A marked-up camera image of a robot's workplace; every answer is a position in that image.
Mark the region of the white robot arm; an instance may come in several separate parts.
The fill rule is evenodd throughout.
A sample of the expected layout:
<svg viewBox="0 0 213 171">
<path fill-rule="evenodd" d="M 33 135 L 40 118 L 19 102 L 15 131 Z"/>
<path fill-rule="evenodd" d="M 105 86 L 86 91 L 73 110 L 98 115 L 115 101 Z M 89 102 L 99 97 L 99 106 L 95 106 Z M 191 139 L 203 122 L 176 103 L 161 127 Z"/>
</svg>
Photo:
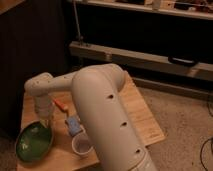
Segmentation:
<svg viewBox="0 0 213 171">
<path fill-rule="evenodd" d="M 57 77 L 45 72 L 28 79 L 24 88 L 34 98 L 35 113 L 44 120 L 53 115 L 50 94 L 71 93 L 104 171 L 158 171 L 119 96 L 124 84 L 120 66 L 102 64 Z"/>
</svg>

